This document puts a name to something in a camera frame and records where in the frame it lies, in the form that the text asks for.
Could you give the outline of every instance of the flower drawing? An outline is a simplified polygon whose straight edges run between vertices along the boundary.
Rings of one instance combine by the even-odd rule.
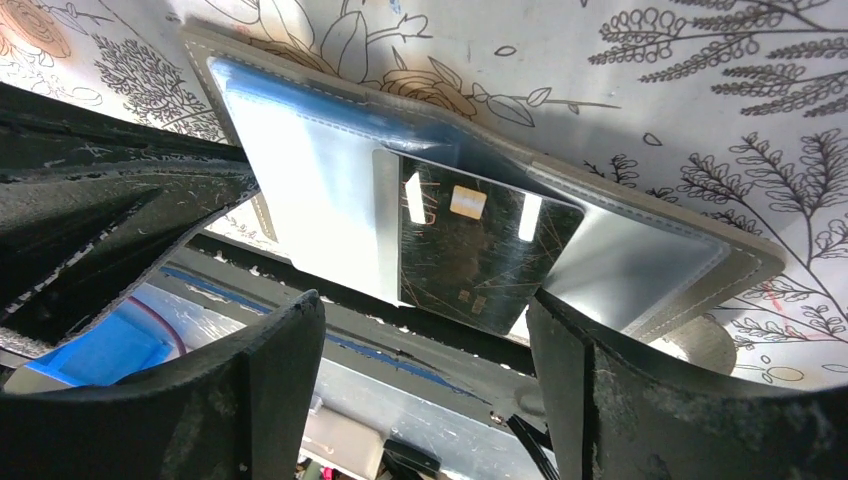
[[[431,58],[430,61],[440,65],[443,71],[450,71],[438,60]],[[432,103],[467,118],[476,115],[474,104],[459,91],[461,79],[455,75],[446,77],[422,70],[392,70],[383,76],[380,90]]]
[[[49,14],[31,0],[0,0],[0,36],[25,55],[66,58],[71,47]]]
[[[55,65],[55,59],[72,54],[53,17],[54,14],[68,16],[69,10],[76,16],[87,15],[78,14],[72,3],[57,9],[32,0],[0,0],[0,79],[75,105],[100,105],[103,97],[99,93],[85,87],[68,88],[48,70]]]
[[[216,10],[237,22],[250,45],[286,60],[343,78],[383,92],[427,102],[450,110],[465,118],[477,120],[489,114],[524,127],[536,125],[532,110],[544,105],[563,105],[579,115],[584,107],[619,107],[605,103],[582,102],[552,98],[551,87],[540,87],[528,95],[489,93],[476,82],[464,81],[462,76],[445,62],[427,56],[420,59],[424,66],[410,67],[398,53],[392,40],[406,43],[431,38],[427,32],[429,19],[424,15],[398,15],[387,28],[373,30],[365,15],[352,9],[348,0],[342,1],[339,17],[327,33],[316,35],[312,22],[298,0],[206,0]],[[396,68],[373,72],[369,48],[386,45]],[[504,55],[502,47],[496,56]]]

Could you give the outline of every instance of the blue tape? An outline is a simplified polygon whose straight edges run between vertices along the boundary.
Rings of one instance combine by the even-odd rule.
[[[215,295],[219,295],[223,298],[226,298],[228,300],[236,302],[240,305],[244,305],[245,307],[248,307],[248,308],[255,310],[257,312],[260,312],[262,314],[268,314],[268,313],[271,313],[271,311],[272,311],[270,308],[268,308],[264,305],[261,305],[259,303],[256,303],[256,302],[254,302],[254,301],[252,301],[248,298],[245,298],[243,295],[239,295],[235,292],[231,292],[229,290],[223,289],[221,287],[218,287],[217,285],[213,285],[213,284],[211,284],[211,283],[209,283],[209,282],[207,282],[203,279],[197,278],[193,275],[182,272],[180,270],[170,268],[170,267],[162,267],[159,270],[162,273],[164,273],[165,275],[168,275],[168,276],[174,277],[174,278],[178,278],[178,279],[180,279],[180,280],[182,280],[182,281],[184,281],[188,284],[191,284],[191,285],[193,285],[197,288],[201,288],[203,290],[206,290],[209,293],[214,293]],[[403,370],[405,372],[411,373],[412,375],[415,375],[416,377],[420,377],[420,378],[423,378],[425,380],[429,380],[433,383],[436,383],[438,385],[441,385],[443,387],[450,388],[451,390],[453,390],[456,393],[459,393],[459,394],[462,394],[462,395],[467,395],[469,397],[480,400],[481,402],[484,402],[486,404],[489,403],[486,400],[483,400],[482,398],[478,397],[477,395],[474,395],[473,393],[471,393],[467,390],[463,390],[459,387],[451,385],[447,380],[445,380],[444,378],[442,378],[438,374],[433,373],[429,370],[425,370],[425,369],[423,369],[423,368],[421,368],[417,365],[413,365],[411,363],[407,363],[407,362],[398,360],[398,359],[393,358],[390,355],[387,355],[383,352],[374,350],[373,348],[366,347],[364,345],[359,345],[355,342],[352,342],[350,340],[345,340],[343,338],[337,337],[337,336],[330,334],[330,333],[326,334],[325,338],[327,340],[335,343],[336,345],[339,345],[340,347],[349,348],[349,349],[351,349],[351,350],[353,350],[357,353],[365,355],[366,357],[373,358],[374,360],[378,360],[380,362],[391,365],[392,367],[394,367],[398,370]]]

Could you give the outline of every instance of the blue plastic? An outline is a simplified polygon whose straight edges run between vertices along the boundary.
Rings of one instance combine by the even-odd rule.
[[[172,349],[116,310],[79,339],[26,367],[72,387],[106,386],[161,364]]]
[[[453,123],[414,113],[401,117],[346,98],[337,89],[324,92],[321,88],[326,86],[300,85],[227,58],[210,57],[208,65],[225,102],[238,96],[276,104],[312,122],[375,140],[390,150],[556,197],[548,187],[530,180],[515,162]]]

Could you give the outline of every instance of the black line art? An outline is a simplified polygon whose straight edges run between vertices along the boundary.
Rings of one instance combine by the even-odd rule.
[[[608,178],[609,180],[626,187],[636,188],[636,183],[633,182],[633,180],[639,178],[639,174],[635,171],[639,162],[632,158],[627,158],[627,155],[623,153],[619,153],[610,159],[609,166],[611,167],[611,171],[609,172],[609,177],[607,177],[606,173],[598,169],[598,166],[595,164],[591,164],[584,160],[583,165],[588,167],[590,172],[598,175],[599,177]]]
[[[848,110],[848,70],[810,75],[803,65],[809,59],[848,58],[848,28],[812,20],[811,13],[830,0],[672,1],[718,13],[686,17],[656,8],[622,11],[600,30],[604,41],[616,45],[592,55],[589,62],[654,64],[671,59],[677,45],[697,42],[700,50],[688,59],[639,78],[643,83],[669,82],[755,56],[772,41],[791,35],[803,41],[767,50],[765,58],[773,63],[725,69],[721,74],[734,80],[713,85],[713,93],[769,99],[741,109],[750,116],[804,110],[804,117],[821,117]],[[822,37],[810,41],[810,34]]]
[[[498,57],[509,57],[515,55],[518,52],[518,49],[513,47],[512,45],[504,45],[497,50],[495,50],[495,56]]]
[[[654,135],[651,132],[645,132],[645,134],[642,135],[642,141],[645,142],[646,144],[652,146],[652,147],[661,147],[662,146],[662,141],[660,141],[660,139],[657,138],[657,136]]]
[[[85,87],[68,87],[51,73],[56,59],[73,56],[56,22],[85,34],[77,19],[87,19],[97,25],[108,21],[77,11],[73,3],[59,8],[31,1],[0,0],[0,24],[7,32],[4,36],[3,30],[0,30],[0,58],[3,60],[0,62],[0,80],[79,106],[103,103],[100,93]]]
[[[781,382],[800,382],[805,377],[804,372],[797,368],[786,366],[770,367],[771,358],[768,355],[760,356],[760,362],[765,366],[736,364],[736,368],[762,372],[760,376],[766,383],[774,383],[775,380]]]
[[[126,98],[124,108],[143,125],[222,141],[224,134],[212,109],[186,90],[180,71],[137,40],[113,42],[92,35],[101,60],[94,65],[101,81]]]
[[[482,109],[475,104],[498,118],[525,127],[536,125],[531,110],[542,105],[565,105],[575,115],[579,115],[583,107],[620,108],[605,103],[550,98],[551,87],[540,87],[524,96],[489,93],[482,85],[472,83],[469,92],[468,82],[443,61],[426,57],[427,67],[410,67],[413,64],[402,57],[396,45],[390,48],[397,68],[383,74],[372,72],[368,50],[378,42],[399,39],[406,43],[411,39],[432,38],[426,33],[429,19],[424,15],[404,14],[389,28],[371,30],[365,15],[345,0],[339,18],[321,39],[315,37],[312,22],[298,0],[243,0],[251,10],[256,10],[256,15],[251,14],[249,18],[228,13],[229,1],[206,1],[244,27],[261,26],[261,31],[254,28],[243,32],[251,37],[249,43],[255,47],[363,86],[432,103],[469,119],[481,113]],[[498,51],[505,54],[510,49],[515,50],[503,46]],[[425,63],[425,59],[416,60],[418,65]]]
[[[52,15],[53,18],[61,22],[66,27],[83,35],[88,35],[88,31],[82,23],[80,23],[81,19],[86,19],[98,27],[103,24],[102,22],[114,22],[111,18],[80,12],[77,10],[77,7],[73,2],[67,2],[64,7],[39,5],[38,8]]]
[[[826,363],[822,365],[822,368],[834,373],[848,373],[848,365],[841,365],[838,363]]]
[[[828,262],[848,259],[848,136],[835,128],[804,135],[799,143],[801,156],[792,163],[753,132],[728,148],[732,163],[692,153],[681,167],[681,184],[646,191],[670,203],[677,203],[680,194],[699,199],[707,204],[704,215],[772,239],[787,251],[790,266],[798,267],[798,273],[756,285],[714,310],[736,316],[730,324],[737,349],[798,342],[848,344],[848,311],[834,295],[835,285],[819,276]],[[624,154],[613,157],[609,167],[588,161],[584,165],[632,188],[640,179],[639,162]],[[771,201],[765,211],[749,201],[755,190]],[[806,240],[799,244],[785,238],[771,221],[778,215],[798,218]]]
[[[133,34],[134,34],[134,35],[135,35],[135,36],[136,36],[139,40],[141,40],[142,42],[144,42],[145,44],[147,44],[147,46],[148,46],[148,47],[150,47],[150,49],[151,49],[151,50],[153,50],[154,52],[156,52],[156,53],[157,53],[157,54],[158,54],[161,58],[163,58],[166,62],[170,63],[170,64],[171,64],[171,66],[174,66],[174,65],[173,65],[173,63],[171,63],[171,62],[167,59],[167,57],[166,57],[166,56],[165,56],[162,52],[160,52],[160,51],[156,48],[156,46],[155,46],[155,45],[153,45],[152,43],[150,43],[150,42],[149,42],[146,38],[144,38],[144,35],[140,34],[140,33],[138,32],[138,30],[136,30],[135,28],[133,28],[133,26],[132,26],[132,25],[130,25],[130,24],[129,24],[129,22],[127,22],[127,21],[126,21],[126,20],[124,20],[124,19],[123,19],[120,15],[118,15],[118,12],[116,12],[115,10],[113,10],[113,9],[112,9],[109,5],[107,5],[107,4],[106,4],[106,2],[104,2],[103,0],[97,0],[97,1],[100,3],[100,5],[102,5],[102,6],[103,6],[103,8],[105,8],[105,9],[106,9],[109,13],[111,13],[113,17],[117,18],[117,19],[118,19],[118,22],[120,22],[120,23],[121,23],[121,25],[123,25],[124,27],[126,27],[129,31],[133,32]]]

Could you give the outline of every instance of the black cable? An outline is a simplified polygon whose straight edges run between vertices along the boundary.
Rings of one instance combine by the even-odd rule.
[[[536,441],[538,436],[544,434],[518,415],[509,417],[506,425],[512,430],[516,438],[518,438],[518,441],[521,442],[527,453],[530,454],[530,458],[533,459],[533,463],[536,464],[539,472],[542,473],[542,477],[545,480],[559,480],[559,472],[554,468],[548,456],[545,455],[542,446]]]

